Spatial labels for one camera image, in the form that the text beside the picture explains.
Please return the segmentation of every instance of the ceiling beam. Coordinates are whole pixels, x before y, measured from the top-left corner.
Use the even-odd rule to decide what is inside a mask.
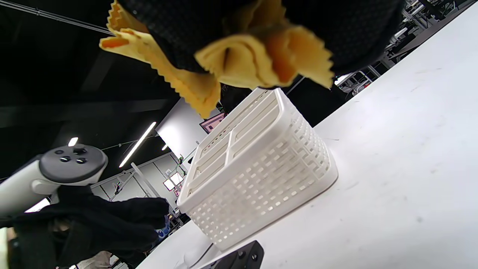
[[[53,105],[0,107],[0,128],[32,123],[61,122],[121,116],[128,113],[167,108],[168,99],[116,102],[90,102]]]

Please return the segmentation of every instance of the ceiling light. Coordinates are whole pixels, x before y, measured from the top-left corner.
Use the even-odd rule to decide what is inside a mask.
[[[73,137],[68,143],[68,146],[74,146],[78,142],[78,137]]]
[[[156,125],[156,122],[153,122],[149,127],[148,127],[148,130],[146,130],[146,132],[144,132],[144,134],[141,136],[141,138],[138,140],[138,142],[136,142],[136,144],[134,145],[134,147],[131,149],[131,151],[128,153],[128,155],[126,155],[126,158],[124,158],[124,160],[121,162],[121,164],[119,165],[119,168],[123,167],[123,165],[126,164],[126,162],[128,161],[128,159],[133,155],[133,153],[136,151],[136,149],[138,149],[138,147],[141,145],[141,143],[143,142],[143,140],[146,138],[146,136],[149,134],[149,132],[151,132],[152,128]]]

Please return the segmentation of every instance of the person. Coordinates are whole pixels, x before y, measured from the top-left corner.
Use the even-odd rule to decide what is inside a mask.
[[[109,202],[95,196],[89,186],[61,186],[57,193],[59,203],[0,219],[3,233],[10,236],[4,242],[6,268],[68,267],[101,251],[121,257],[134,268],[138,259],[129,253],[149,249],[169,213],[163,198]]]

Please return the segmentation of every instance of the cable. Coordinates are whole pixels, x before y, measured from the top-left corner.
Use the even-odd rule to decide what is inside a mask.
[[[189,268],[192,268],[194,267],[196,264],[198,264],[198,262],[200,262],[202,260],[202,258],[204,258],[204,256],[206,255],[206,253],[212,248],[214,244],[210,244],[209,247],[206,249],[206,251],[203,253],[203,255],[201,256],[201,258],[199,258],[199,260],[197,260],[197,262],[195,262],[193,265],[191,265]]]
[[[0,6],[4,6],[4,7],[7,7],[7,8],[11,8],[11,9],[16,9],[16,10],[23,11],[23,12],[30,13],[30,14],[34,14],[34,15],[37,15],[37,16],[42,16],[42,17],[45,17],[45,18],[48,18],[48,19],[59,21],[59,22],[72,24],[72,25],[75,25],[75,26],[83,27],[83,28],[86,28],[86,29],[90,29],[90,30],[93,30],[93,31],[100,32],[100,33],[114,35],[112,32],[110,32],[105,27],[100,27],[100,26],[97,26],[97,25],[94,25],[94,24],[91,24],[91,23],[82,22],[82,21],[79,21],[79,20],[76,20],[76,19],[68,18],[68,17],[62,16],[62,15],[57,15],[57,14],[54,14],[54,13],[51,13],[51,12],[42,11],[38,8],[32,8],[32,7],[29,7],[29,6],[20,5],[20,4],[5,1],[5,0],[0,0]]]

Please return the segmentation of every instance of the white plastic basket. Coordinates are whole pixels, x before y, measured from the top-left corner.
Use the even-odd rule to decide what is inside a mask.
[[[225,250],[337,177],[324,142],[282,90],[256,89],[197,147],[178,207]]]

